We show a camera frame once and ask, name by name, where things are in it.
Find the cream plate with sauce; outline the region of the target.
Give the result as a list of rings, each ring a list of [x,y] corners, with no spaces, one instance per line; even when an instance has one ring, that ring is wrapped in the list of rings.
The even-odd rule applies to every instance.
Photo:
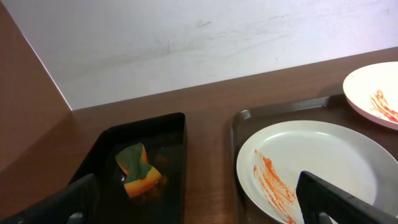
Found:
[[[397,62],[383,62],[351,72],[343,82],[351,107],[366,119],[397,129]]]

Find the white plate with sauce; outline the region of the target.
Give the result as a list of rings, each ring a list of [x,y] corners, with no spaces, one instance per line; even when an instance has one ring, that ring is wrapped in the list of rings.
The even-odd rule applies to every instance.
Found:
[[[346,127],[321,121],[273,124],[253,134],[236,161],[246,195],[280,223],[303,223],[296,194],[303,171],[397,216],[397,161]]]

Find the orange green sponge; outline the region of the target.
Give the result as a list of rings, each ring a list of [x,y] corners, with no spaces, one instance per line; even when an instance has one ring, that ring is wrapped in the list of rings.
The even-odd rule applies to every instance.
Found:
[[[150,165],[142,143],[123,149],[115,160],[125,175],[124,189],[130,198],[146,193],[162,179],[162,174]]]

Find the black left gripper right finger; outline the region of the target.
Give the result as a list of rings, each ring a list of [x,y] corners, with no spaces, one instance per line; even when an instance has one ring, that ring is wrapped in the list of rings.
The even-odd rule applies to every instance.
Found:
[[[397,218],[308,172],[300,173],[296,188],[305,224],[397,224]]]

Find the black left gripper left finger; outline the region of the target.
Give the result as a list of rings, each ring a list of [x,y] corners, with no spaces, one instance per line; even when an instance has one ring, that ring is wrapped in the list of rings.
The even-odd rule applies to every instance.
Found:
[[[97,180],[94,174],[88,174],[1,223],[89,224],[95,222],[96,209]]]

